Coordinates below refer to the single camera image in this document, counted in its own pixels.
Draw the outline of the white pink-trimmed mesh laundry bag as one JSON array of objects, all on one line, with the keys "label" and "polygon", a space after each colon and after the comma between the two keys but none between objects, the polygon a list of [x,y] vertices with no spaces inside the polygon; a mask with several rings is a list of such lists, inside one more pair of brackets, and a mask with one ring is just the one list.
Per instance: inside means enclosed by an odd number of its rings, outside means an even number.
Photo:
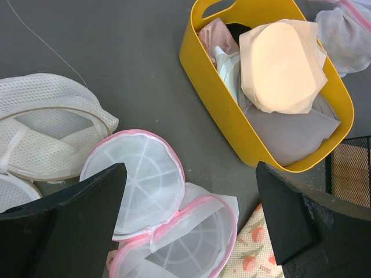
[{"label": "white pink-trimmed mesh laundry bag", "polygon": [[318,38],[340,77],[370,65],[370,1],[327,1],[317,13]]}]

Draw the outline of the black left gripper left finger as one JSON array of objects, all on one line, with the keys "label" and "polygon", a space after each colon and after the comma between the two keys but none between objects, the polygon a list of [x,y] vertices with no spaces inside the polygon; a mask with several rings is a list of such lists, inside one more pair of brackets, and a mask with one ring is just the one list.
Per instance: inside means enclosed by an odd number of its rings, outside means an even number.
[{"label": "black left gripper left finger", "polygon": [[102,277],[127,171],[116,163],[1,213],[1,277]]}]

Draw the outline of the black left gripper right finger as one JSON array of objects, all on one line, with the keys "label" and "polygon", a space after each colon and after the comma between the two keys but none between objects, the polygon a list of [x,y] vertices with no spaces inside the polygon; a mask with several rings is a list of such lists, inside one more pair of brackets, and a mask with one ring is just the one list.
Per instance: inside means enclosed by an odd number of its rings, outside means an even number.
[{"label": "black left gripper right finger", "polygon": [[275,260],[285,277],[370,277],[370,209],[264,162],[256,167]]}]

